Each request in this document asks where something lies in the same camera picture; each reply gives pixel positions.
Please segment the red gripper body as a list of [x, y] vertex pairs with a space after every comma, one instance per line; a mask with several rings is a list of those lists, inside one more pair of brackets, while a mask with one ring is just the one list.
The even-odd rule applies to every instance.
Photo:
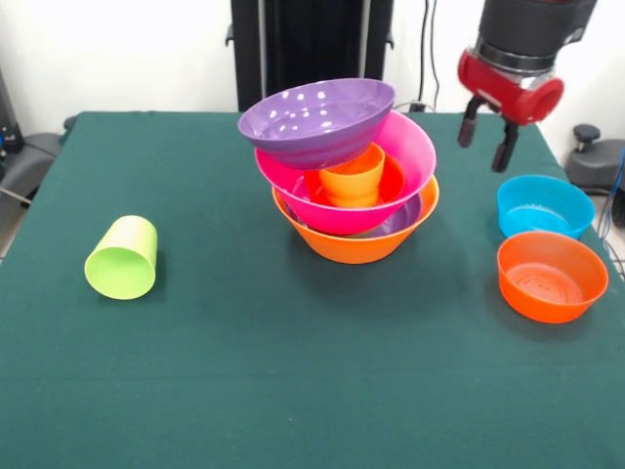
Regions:
[[473, 97], [467, 104], [464, 119], [476, 119], [481, 106], [489, 106], [509, 121], [524, 126], [543, 121], [560, 102], [564, 83], [547, 74], [535, 84], [523, 88], [519, 78], [500, 71], [466, 49], [458, 64], [458, 77]]

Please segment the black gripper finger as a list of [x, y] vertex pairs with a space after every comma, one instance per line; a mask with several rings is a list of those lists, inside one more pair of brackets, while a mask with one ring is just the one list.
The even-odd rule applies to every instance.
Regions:
[[467, 148], [473, 142], [480, 107], [481, 97], [472, 97], [466, 106], [458, 134], [458, 144], [461, 148]]
[[504, 139], [497, 147], [491, 170], [495, 173], [503, 173], [507, 170], [519, 137], [519, 125], [507, 121], [504, 127]]

